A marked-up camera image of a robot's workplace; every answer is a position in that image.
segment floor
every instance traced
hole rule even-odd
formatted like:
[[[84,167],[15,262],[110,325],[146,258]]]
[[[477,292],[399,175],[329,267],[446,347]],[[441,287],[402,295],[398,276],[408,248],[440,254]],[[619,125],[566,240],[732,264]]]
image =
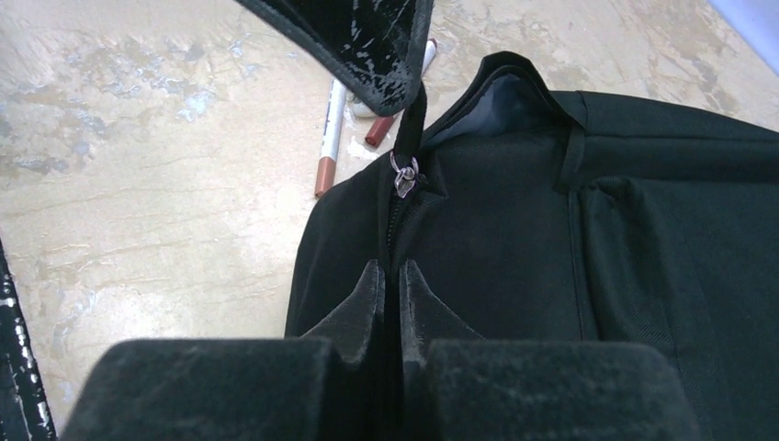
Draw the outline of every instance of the floor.
[[[282,334],[331,76],[230,0],[0,2],[0,237],[55,423],[139,337]],[[705,0],[438,0],[429,121],[480,58],[779,130],[779,77]],[[378,151],[346,115],[337,180]]]

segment black strap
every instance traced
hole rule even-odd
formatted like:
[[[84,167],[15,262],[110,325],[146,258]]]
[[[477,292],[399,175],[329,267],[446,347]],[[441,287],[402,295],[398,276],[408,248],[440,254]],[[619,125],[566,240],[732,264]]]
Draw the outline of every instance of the black strap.
[[[424,84],[420,84],[419,92],[411,106],[403,111],[401,126],[398,129],[398,138],[392,147],[398,166],[403,167],[410,164],[412,157],[419,150],[422,144],[426,113],[427,94],[424,91]]]

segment white pencil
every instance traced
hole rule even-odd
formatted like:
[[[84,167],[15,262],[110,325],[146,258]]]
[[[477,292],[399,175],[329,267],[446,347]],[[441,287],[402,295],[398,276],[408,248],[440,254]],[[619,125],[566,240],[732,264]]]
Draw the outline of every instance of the white pencil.
[[[341,142],[341,122],[344,118],[346,105],[346,87],[340,81],[333,79],[330,86],[330,99],[327,102],[327,120],[324,122],[322,136],[322,153],[317,166],[314,196],[323,195],[335,181],[335,164],[338,161],[338,145]]]

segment zipper pull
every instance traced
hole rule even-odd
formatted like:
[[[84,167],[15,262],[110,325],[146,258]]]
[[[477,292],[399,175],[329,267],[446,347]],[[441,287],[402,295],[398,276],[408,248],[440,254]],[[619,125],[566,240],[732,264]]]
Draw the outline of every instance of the zipper pull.
[[[416,178],[419,175],[419,164],[416,162],[416,158],[412,156],[411,165],[403,168],[398,167],[398,163],[395,162],[395,152],[389,152],[389,164],[392,165],[392,170],[395,170],[395,191],[398,193],[398,197],[403,199],[409,192],[412,191],[416,185]]]

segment black foam pad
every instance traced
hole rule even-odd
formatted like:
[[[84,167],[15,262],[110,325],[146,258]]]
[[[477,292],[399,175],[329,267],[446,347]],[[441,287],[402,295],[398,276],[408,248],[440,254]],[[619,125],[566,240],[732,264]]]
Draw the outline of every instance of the black foam pad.
[[[338,412],[369,415],[328,398],[349,394],[338,390],[338,360],[322,339],[117,345],[90,375],[62,439],[355,439],[359,424]],[[323,409],[326,401],[333,406]]]
[[[681,382],[648,346],[437,341],[427,369],[442,439],[700,439]]]

